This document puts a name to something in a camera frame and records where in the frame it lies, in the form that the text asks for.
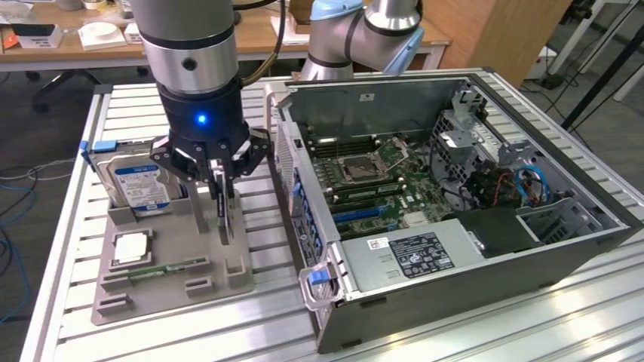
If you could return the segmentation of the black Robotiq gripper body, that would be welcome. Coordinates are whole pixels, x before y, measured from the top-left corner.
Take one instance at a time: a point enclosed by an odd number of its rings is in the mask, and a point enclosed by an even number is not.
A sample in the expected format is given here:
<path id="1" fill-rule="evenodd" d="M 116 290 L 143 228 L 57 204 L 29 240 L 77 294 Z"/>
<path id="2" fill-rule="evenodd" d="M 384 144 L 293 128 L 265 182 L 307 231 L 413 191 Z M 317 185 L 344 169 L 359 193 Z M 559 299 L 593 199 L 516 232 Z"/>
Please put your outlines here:
<path id="1" fill-rule="evenodd" d="M 171 144 L 187 150 L 204 143 L 207 150 L 221 146 L 236 151 L 249 135 L 243 115 L 240 78 L 235 77 L 219 89 L 203 94 L 181 94 L 157 86 L 169 124 Z"/>

